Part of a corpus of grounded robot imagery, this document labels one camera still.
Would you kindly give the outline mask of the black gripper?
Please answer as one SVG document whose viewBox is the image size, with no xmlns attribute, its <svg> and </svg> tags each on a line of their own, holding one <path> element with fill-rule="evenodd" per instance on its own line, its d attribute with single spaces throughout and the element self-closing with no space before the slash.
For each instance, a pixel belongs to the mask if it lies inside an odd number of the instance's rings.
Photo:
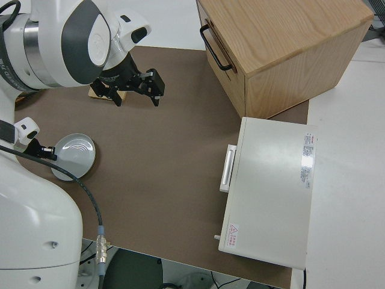
<svg viewBox="0 0 385 289">
<path fill-rule="evenodd" d="M 98 79 L 91 83 L 91 89 L 94 93 L 92 96 L 100 99 L 105 97 L 120 107 L 122 105 L 122 98 L 115 87 L 125 89 L 129 80 L 140 73 L 131 53 L 128 53 L 118 65 L 103 70 Z M 154 106 L 158 107 L 159 100 L 163 97 L 165 90 L 165 84 L 158 71 L 156 69 L 149 69 L 146 73 L 141 74 L 140 79 L 141 93 L 147 95 Z"/>
<path fill-rule="evenodd" d="M 24 150 L 24 153 L 27 155 L 31 155 L 33 157 L 40 157 L 48 160 L 57 160 L 57 154 L 55 153 L 55 147 L 54 146 L 41 146 L 39 141 L 34 138 L 30 141 L 26 149 Z"/>
</svg>

